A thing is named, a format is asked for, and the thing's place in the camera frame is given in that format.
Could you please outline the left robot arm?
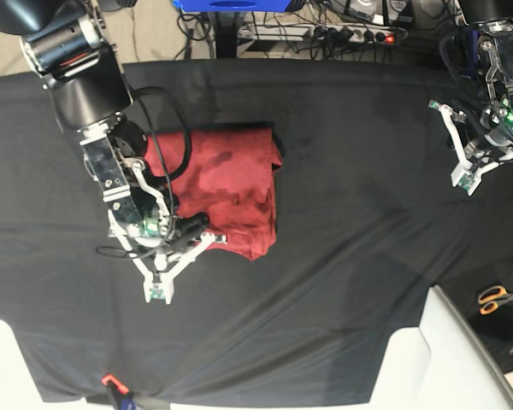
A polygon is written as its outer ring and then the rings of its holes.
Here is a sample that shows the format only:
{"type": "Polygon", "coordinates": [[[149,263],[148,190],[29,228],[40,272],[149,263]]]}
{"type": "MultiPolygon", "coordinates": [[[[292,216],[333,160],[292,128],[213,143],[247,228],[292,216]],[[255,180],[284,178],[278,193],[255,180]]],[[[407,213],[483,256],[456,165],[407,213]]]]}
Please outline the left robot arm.
{"type": "Polygon", "coordinates": [[[439,55],[458,88],[429,102],[450,136],[451,184],[472,196],[485,174],[513,164],[513,1],[458,1],[439,55]]]}

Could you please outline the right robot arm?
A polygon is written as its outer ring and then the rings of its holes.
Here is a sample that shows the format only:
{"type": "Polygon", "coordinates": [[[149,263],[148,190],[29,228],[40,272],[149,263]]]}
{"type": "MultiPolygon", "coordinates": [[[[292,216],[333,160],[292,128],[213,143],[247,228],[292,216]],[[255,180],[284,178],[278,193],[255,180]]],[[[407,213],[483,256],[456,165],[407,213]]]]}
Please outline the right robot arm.
{"type": "Polygon", "coordinates": [[[180,165],[155,175],[145,154],[158,146],[156,131],[126,117],[133,103],[167,92],[127,83],[94,1],[0,1],[0,32],[19,39],[59,126],[81,136],[85,169],[102,192],[109,235],[119,243],[98,253],[132,261],[143,276],[145,300],[170,303],[175,279],[209,246],[227,239],[209,231],[206,213],[178,213],[172,183],[192,157],[189,130],[182,132],[180,165]]]}

